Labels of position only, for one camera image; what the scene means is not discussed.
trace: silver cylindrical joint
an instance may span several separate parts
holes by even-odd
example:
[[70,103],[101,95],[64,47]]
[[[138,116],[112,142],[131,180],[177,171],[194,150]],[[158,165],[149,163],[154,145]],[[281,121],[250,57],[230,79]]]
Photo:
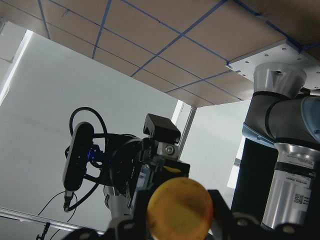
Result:
[[118,218],[124,215],[130,215],[131,209],[128,208],[128,199],[121,195],[113,186],[104,186],[104,203],[111,212],[111,218]]
[[262,223],[304,225],[320,151],[288,143],[275,143],[279,155]]
[[296,66],[268,62],[255,68],[253,78],[254,92],[273,92],[294,99],[305,84],[307,75]]

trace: cardboard ceiling panel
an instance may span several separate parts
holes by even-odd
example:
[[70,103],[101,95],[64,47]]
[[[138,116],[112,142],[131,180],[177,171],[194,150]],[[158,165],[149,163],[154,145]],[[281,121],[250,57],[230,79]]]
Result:
[[6,3],[42,19],[38,0],[5,0]]
[[206,81],[228,91],[241,100],[250,100],[254,93],[254,83],[234,71]]
[[99,25],[108,3],[106,0],[54,0],[54,2]]
[[252,82],[225,66],[285,38],[320,60],[314,0],[0,3],[9,21],[194,107],[249,100]]
[[160,57],[153,59],[144,69],[179,87],[200,80],[197,76],[188,73]]
[[52,41],[91,58],[94,45],[52,25],[48,25],[48,30]]
[[301,45],[320,42],[318,0],[243,0],[265,21],[277,26]]
[[187,36],[229,61],[285,38],[232,1],[219,7]]
[[219,0],[127,1],[181,33],[219,3]]
[[23,28],[29,29],[43,37],[48,37],[44,22],[26,12],[23,12],[11,5],[2,2],[1,15],[8,21],[19,25]]
[[184,102],[186,104],[189,104],[191,106],[197,106],[198,108],[204,107],[204,106],[209,106],[209,105],[214,105],[212,102],[209,102],[187,90],[184,90],[182,88],[179,88],[175,91],[171,91],[168,93],[168,95],[174,97],[174,98],[183,98]]
[[101,33],[98,47],[124,58],[139,67],[154,56],[148,51],[105,29]]
[[184,89],[203,97],[213,104],[227,104],[241,101],[240,99],[228,94],[227,92],[213,86],[206,81],[201,81],[196,84],[186,86]]
[[171,89],[176,88],[177,86],[172,83],[146,71],[141,70],[136,75],[134,75],[134,79],[139,80],[142,83],[145,83],[155,89],[158,89],[162,92],[167,92]]
[[137,66],[100,48],[96,49],[95,60],[128,76],[138,70]]
[[48,23],[76,35],[89,43],[96,43],[100,30],[99,26],[49,0],[42,0],[41,2],[45,20]]
[[201,79],[228,70],[226,61],[185,37],[181,37],[160,56]]
[[121,0],[113,0],[104,25],[128,40],[157,53],[178,36]]

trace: metal pole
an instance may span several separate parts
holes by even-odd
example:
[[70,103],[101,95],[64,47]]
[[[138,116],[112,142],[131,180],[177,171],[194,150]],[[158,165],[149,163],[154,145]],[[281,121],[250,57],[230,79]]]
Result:
[[[29,223],[34,223],[34,224],[46,224],[50,223],[50,227],[55,228],[55,229],[61,229],[65,231],[72,232],[76,229],[81,229],[84,228],[83,226],[79,225],[74,225],[62,221],[56,221],[53,219],[45,218],[42,216],[37,216],[33,215],[30,213],[25,213],[21,211],[16,211],[12,209],[8,209],[5,207],[0,206],[0,217],[2,218],[9,218],[9,219],[14,219],[14,220],[19,220],[21,222],[29,222]],[[105,232],[100,231],[100,230],[95,230],[99,235],[103,235]]]
[[179,145],[178,145],[178,147],[179,147],[179,159],[180,159],[182,150],[184,149],[184,146],[185,146],[188,134],[189,134],[189,130],[191,128],[192,122],[193,122],[194,117],[196,115],[196,111],[197,111],[197,108],[192,106],[191,109],[190,109],[188,120],[186,121],[184,130],[183,130],[183,133],[182,133],[181,140],[180,140]]

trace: white backdrop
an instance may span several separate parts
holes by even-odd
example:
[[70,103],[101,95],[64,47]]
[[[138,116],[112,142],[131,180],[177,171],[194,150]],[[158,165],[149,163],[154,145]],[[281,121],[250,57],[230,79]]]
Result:
[[[37,214],[64,190],[64,151],[71,142],[69,118],[76,108],[97,110],[110,133],[145,137],[146,114],[171,118],[176,103],[167,94],[33,34],[0,106],[0,206]],[[91,113],[79,113],[74,121],[93,123],[95,131],[102,132]],[[92,185],[84,181],[78,197]],[[71,223],[105,230],[111,215],[104,200],[99,187]],[[71,214],[64,213],[63,202],[62,194],[42,215],[66,221]],[[2,240],[34,240],[42,231],[42,225],[0,218]],[[47,238],[55,231],[50,229]]]
[[218,189],[229,207],[234,189],[227,183],[249,104],[241,101],[198,108],[180,157],[191,165],[189,177],[206,189]]

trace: yellow disc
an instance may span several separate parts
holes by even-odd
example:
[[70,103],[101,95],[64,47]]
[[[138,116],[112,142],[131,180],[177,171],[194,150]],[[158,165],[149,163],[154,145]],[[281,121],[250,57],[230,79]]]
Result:
[[147,226],[156,240],[203,240],[213,221],[208,191],[187,177],[160,185],[147,207]]

